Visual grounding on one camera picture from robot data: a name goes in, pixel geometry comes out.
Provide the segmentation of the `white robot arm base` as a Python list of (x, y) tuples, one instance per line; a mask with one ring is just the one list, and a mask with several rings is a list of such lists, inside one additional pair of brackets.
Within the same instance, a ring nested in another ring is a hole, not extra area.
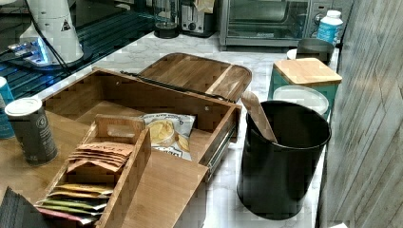
[(84, 56), (69, 10), (68, 0), (25, 0), (31, 25), (20, 36), (33, 44), (27, 58), (38, 67), (71, 64)]

